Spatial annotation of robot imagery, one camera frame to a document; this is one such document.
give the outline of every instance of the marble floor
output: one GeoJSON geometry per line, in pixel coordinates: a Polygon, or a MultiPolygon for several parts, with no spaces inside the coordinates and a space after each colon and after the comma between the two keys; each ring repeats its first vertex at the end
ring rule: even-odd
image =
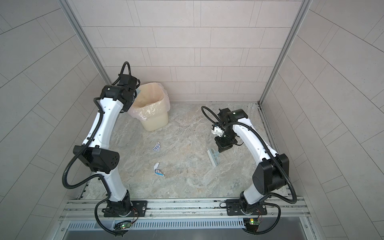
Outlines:
{"type": "MultiPolygon", "coordinates": [[[[258,105],[255,103],[209,103],[205,106],[218,113],[219,108],[243,109],[259,134],[268,141],[258,105]]],[[[169,123],[147,132],[139,120],[120,114],[111,136],[110,150],[119,152],[119,173],[131,198],[238,197],[252,183],[255,161],[245,145],[220,153],[214,167],[207,150],[217,150],[212,124],[200,110],[201,104],[171,104],[169,123]],[[152,150],[159,141],[161,149],[152,150]],[[154,174],[159,162],[164,176],[154,174]]],[[[83,199],[102,199],[105,190],[92,179],[83,199]]]]}

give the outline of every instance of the beige trash bin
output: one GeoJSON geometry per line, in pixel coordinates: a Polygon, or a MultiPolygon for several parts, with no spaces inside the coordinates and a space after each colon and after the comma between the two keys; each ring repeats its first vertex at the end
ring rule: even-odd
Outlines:
{"type": "Polygon", "coordinates": [[[154,131],[167,125],[170,104],[164,87],[160,83],[148,83],[141,85],[139,90],[128,114],[139,119],[147,131],[154,131]]]}

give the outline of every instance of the transparent bin liner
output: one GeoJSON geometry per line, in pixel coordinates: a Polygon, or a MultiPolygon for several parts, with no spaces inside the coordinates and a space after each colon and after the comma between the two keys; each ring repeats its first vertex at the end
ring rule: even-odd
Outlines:
{"type": "Polygon", "coordinates": [[[139,87],[139,94],[128,110],[128,114],[140,121],[170,110],[167,91],[160,83],[148,83],[139,87]]]}

